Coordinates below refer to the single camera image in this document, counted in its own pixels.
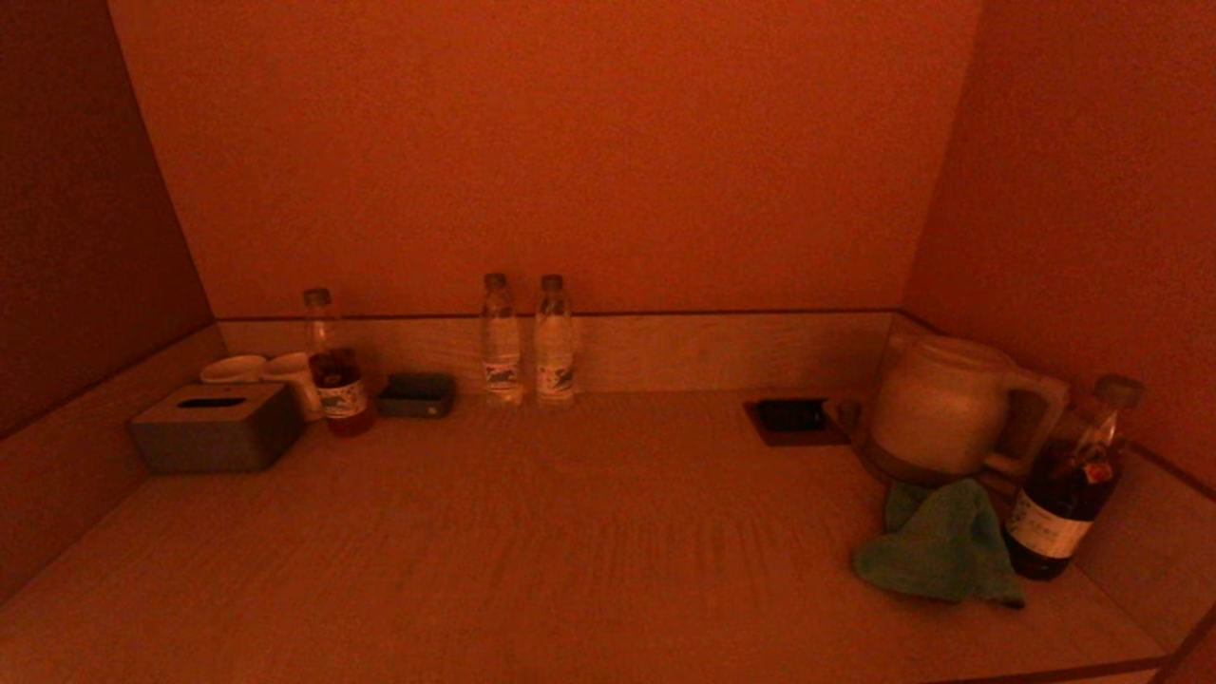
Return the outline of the grey tissue box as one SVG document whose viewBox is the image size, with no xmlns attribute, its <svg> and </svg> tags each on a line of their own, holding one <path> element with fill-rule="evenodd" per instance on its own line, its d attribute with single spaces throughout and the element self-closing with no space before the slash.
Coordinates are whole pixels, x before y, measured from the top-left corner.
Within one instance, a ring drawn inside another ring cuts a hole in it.
<svg viewBox="0 0 1216 684">
<path fill-rule="evenodd" d="M 287 385 L 186 385 L 126 421 L 156 475 L 264 471 L 304 428 Z"/>
</svg>

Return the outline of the small dark rectangular tray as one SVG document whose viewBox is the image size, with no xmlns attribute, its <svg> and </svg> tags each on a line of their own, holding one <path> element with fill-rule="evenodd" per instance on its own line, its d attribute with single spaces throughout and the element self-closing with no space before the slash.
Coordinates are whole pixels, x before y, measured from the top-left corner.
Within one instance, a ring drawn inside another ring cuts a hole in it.
<svg viewBox="0 0 1216 684">
<path fill-rule="evenodd" d="M 440 419 L 450 414 L 456 389 L 447 372 L 390 372 L 376 407 L 389 417 Z"/>
</svg>

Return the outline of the clear water bottle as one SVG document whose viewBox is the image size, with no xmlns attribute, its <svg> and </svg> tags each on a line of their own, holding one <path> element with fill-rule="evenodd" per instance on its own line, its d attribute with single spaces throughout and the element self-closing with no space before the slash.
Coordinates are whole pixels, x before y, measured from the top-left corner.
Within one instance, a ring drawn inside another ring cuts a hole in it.
<svg viewBox="0 0 1216 684">
<path fill-rule="evenodd" d="M 573 407 L 575 402 L 575 330 L 570 299 L 561 275 L 541 277 L 541 297 L 534 316 L 536 400 L 544 407 Z"/>
<path fill-rule="evenodd" d="M 484 276 L 482 305 L 482 363 L 486 400 L 496 407 L 520 407 L 520 319 L 503 273 Z"/>
</svg>

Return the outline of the dark drink bottle white label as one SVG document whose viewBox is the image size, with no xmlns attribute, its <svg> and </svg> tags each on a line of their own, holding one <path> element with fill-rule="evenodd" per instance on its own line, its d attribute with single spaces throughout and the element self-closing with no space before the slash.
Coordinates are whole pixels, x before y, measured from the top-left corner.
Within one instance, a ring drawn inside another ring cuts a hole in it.
<svg viewBox="0 0 1216 684">
<path fill-rule="evenodd" d="M 1062 414 L 1003 525 L 1017 574 L 1052 581 L 1073 562 L 1120 484 L 1128 449 L 1120 416 L 1143 394 L 1141 381 L 1107 372 Z"/>
</svg>

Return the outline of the black recessed power socket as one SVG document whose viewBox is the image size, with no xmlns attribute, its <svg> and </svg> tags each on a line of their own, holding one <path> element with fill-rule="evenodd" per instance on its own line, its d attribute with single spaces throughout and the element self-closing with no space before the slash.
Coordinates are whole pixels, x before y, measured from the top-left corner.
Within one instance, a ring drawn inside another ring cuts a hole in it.
<svg viewBox="0 0 1216 684">
<path fill-rule="evenodd" d="M 848 445 L 848 436 L 827 411 L 824 397 L 765 398 L 744 411 L 769 447 Z"/>
</svg>

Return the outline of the white ceramic cup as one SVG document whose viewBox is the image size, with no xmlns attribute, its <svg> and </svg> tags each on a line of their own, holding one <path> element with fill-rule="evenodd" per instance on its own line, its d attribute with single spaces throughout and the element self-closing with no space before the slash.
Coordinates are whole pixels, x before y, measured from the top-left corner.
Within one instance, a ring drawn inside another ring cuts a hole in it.
<svg viewBox="0 0 1216 684">
<path fill-rule="evenodd" d="M 260 385 L 268 359 L 244 354 L 226 357 L 199 369 L 202 385 Z"/>
<path fill-rule="evenodd" d="M 291 391 L 295 407 L 306 421 L 323 419 L 323 407 L 320 394 L 314 385 L 313 369 L 310 369 L 306 353 L 287 353 L 268 360 L 261 365 L 261 382 L 265 385 L 285 385 Z"/>
</svg>

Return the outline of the white electric kettle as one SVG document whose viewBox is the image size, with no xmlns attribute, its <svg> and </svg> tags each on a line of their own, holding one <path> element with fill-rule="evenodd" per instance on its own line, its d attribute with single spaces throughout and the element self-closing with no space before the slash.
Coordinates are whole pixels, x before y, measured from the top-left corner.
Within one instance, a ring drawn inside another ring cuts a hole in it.
<svg viewBox="0 0 1216 684">
<path fill-rule="evenodd" d="M 886 476 L 938 486 L 992 470 L 1029 473 L 1068 399 L 1063 381 L 1020 368 L 1003 351 L 948 336 L 921 336 L 897 347 L 869 407 L 860 452 Z M 1034 396 L 1042 411 L 1000 452 L 1010 397 Z"/>
</svg>

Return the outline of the green microfibre cloth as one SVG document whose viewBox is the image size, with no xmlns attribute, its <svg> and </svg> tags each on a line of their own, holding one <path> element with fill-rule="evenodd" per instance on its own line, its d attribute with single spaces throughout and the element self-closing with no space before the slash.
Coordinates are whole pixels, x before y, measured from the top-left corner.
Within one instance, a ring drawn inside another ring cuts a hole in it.
<svg viewBox="0 0 1216 684">
<path fill-rule="evenodd" d="M 1026 605 L 983 484 L 900 484 L 886 489 L 884 531 L 851 555 L 861 581 L 941 602 L 976 600 L 1020 610 Z"/>
</svg>

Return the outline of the half-full red tea bottle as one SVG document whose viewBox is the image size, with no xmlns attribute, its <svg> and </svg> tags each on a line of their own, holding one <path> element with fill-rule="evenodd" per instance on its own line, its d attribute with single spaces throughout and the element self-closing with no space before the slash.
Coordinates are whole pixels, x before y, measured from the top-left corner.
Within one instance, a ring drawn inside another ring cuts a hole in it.
<svg viewBox="0 0 1216 684">
<path fill-rule="evenodd" d="M 347 324 L 340 321 L 330 290 L 308 288 L 302 298 L 306 360 L 327 428 L 339 438 L 368 433 L 376 415 Z"/>
</svg>

